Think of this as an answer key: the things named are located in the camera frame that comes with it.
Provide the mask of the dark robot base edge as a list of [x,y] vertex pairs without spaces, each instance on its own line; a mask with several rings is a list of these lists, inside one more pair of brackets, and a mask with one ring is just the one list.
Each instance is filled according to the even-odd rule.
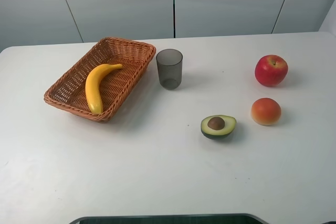
[[112,224],[144,224],[144,223],[266,223],[260,218],[248,214],[201,214],[201,215],[168,215],[168,216],[118,216],[118,217],[81,217],[71,223],[112,223]]

